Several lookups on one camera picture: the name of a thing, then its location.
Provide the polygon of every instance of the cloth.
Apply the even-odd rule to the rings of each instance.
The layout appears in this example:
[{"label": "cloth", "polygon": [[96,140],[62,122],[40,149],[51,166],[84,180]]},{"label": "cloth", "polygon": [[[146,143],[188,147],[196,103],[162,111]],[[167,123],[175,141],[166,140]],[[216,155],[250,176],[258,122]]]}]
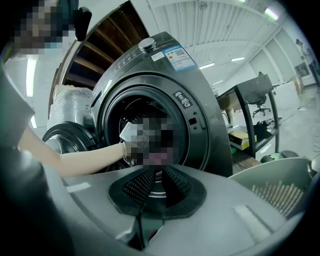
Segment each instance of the cloth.
[{"label": "cloth", "polygon": [[175,163],[178,150],[174,147],[171,118],[148,114],[136,123],[128,122],[120,134],[124,140],[130,165],[164,166]]},{"label": "cloth", "polygon": [[312,59],[310,50],[308,50],[304,44],[300,46],[300,51],[301,51],[301,54],[303,55],[303,57],[305,59],[305,62],[308,65],[312,64],[313,59]]}]

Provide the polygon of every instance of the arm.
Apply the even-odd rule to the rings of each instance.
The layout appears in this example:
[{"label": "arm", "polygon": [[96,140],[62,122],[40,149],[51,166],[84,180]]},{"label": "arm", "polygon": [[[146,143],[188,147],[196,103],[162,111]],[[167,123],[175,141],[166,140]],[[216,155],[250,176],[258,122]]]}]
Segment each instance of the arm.
[{"label": "arm", "polygon": [[62,177],[88,175],[113,164],[125,156],[122,143],[97,150],[58,154],[47,146],[28,126],[19,148],[29,151],[39,162],[53,166]]}]

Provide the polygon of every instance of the desk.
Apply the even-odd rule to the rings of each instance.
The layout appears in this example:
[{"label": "desk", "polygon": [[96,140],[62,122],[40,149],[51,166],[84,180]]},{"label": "desk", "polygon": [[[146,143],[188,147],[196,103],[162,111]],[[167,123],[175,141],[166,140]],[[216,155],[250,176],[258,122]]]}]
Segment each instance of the desk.
[{"label": "desk", "polygon": [[237,174],[241,171],[244,171],[248,168],[261,165],[261,162],[255,158],[249,156],[241,150],[237,150],[232,154],[232,171],[233,174]]},{"label": "desk", "polygon": [[[242,110],[249,139],[249,148],[246,153],[252,158],[256,152],[262,149],[273,137],[275,137],[275,152],[279,152],[279,119],[276,102],[272,93],[273,85],[267,74],[235,85],[217,98],[221,110]],[[255,131],[249,104],[258,98],[268,94],[274,118],[274,130],[268,138],[255,142]]]}]

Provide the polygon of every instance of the laundry basket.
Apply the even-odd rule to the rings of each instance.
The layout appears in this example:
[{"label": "laundry basket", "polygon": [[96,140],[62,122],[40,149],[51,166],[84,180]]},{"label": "laundry basket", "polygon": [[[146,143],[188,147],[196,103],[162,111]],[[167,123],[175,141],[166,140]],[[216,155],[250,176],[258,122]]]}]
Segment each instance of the laundry basket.
[{"label": "laundry basket", "polygon": [[229,177],[287,217],[311,183],[306,158],[266,162]]}]

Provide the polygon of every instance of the washing machine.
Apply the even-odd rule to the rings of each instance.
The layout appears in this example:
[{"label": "washing machine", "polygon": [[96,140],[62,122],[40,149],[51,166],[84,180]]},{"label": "washing machine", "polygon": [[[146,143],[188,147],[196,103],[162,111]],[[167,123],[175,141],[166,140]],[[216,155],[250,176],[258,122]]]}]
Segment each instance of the washing machine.
[{"label": "washing machine", "polygon": [[42,140],[59,154],[97,149],[91,99],[92,91],[87,88],[72,88],[59,94]]},{"label": "washing machine", "polygon": [[[103,74],[93,90],[91,113],[102,147],[121,141],[126,122],[145,109],[175,123],[175,164],[228,177],[232,157],[225,122],[208,81],[187,50],[167,32],[142,40]],[[117,168],[127,168],[120,160]]]}]

